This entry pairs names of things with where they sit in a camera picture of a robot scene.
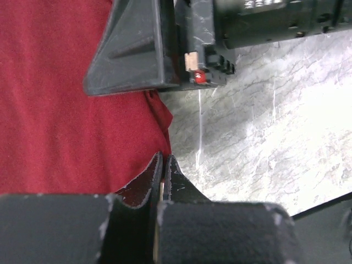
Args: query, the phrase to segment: black electronic component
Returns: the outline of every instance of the black electronic component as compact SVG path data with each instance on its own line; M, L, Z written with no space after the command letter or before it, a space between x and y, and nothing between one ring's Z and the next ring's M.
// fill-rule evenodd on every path
M352 0L119 0L88 95L222 86L238 47L352 29Z

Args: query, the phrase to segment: white scratch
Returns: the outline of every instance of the white scratch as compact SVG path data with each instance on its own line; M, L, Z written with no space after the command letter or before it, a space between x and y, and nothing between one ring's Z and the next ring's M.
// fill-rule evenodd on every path
M264 173L264 175L269 175L269 157L266 158L266 172Z
M257 169L258 169L258 166L259 166L259 163L262 161L262 159L263 159L263 158L260 157L260 158L258 159L257 163L255 163L255 165L254 165L254 170L253 170L253 172L252 172L251 177L253 177L253 176L256 174Z
M200 156L202 154L203 120L202 120L202 97L201 90L198 90L199 100L199 149L196 154L196 169L200 169Z
M331 38L331 35L328 34L328 33L323 33L323 35L324 35L327 39L330 39L330 38Z
M306 54L305 51L303 51L303 54L304 54L305 59L308 61L308 63L309 63L309 64L313 64L313 63L310 61L310 58L312 57L312 55L308 57L308 55ZM314 77L315 81L316 81L317 83L319 83L318 78L317 78L317 76L315 75L315 71L313 71L313 77Z
M233 96L231 96L232 102L233 102L233 107L236 108L236 103L235 100L233 100Z
M275 77L274 77L274 85L273 85L274 95L273 95L273 113L272 113L272 116L273 116L273 120L274 121L276 120L276 107L275 107L276 90L275 90L275 82L276 82L276 74L275 74Z
M275 160L269 161L270 169L275 169L275 166L276 166L276 161Z
M236 64L238 64L241 61L241 54L238 54L237 59L236 59Z
M274 223L276 226L279 226L281 224L282 221L282 215L279 213L275 213L274 214Z
M216 93L217 88L214 89L213 93L211 94L211 97L214 97L214 94Z
M232 171L231 171L231 169L230 169L229 164L227 164L227 168L228 168L228 170L229 170L230 175L232 175Z
M347 47L347 50L350 53L350 55L352 55L352 48L351 47Z
M193 38L194 38L195 40L198 40L198 41L201 42L201 43L204 43L204 40L202 40L202 39L199 38L199 37L193 36Z
M105 219L104 222L99 226L99 235L100 235L100 240L103 240L106 234L106 229L108 228L109 224L109 217Z

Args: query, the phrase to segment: gray marble countertop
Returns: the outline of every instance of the gray marble countertop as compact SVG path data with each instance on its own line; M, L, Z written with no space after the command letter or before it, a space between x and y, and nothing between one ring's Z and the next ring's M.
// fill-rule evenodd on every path
M173 153L216 201L291 215L352 191L352 31L241 48L226 87L161 94Z

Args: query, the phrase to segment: red cloth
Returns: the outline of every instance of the red cloth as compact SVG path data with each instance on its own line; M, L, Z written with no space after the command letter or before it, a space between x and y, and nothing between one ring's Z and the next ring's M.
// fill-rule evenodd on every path
M156 92L83 93L111 5L0 0L0 193L115 192L170 154Z

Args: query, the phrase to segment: small red light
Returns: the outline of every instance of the small red light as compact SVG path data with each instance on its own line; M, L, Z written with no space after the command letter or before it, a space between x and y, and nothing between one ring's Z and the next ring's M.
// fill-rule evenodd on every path
M194 71L194 80L197 84L204 84L207 82L205 77L205 72L202 70L195 70Z

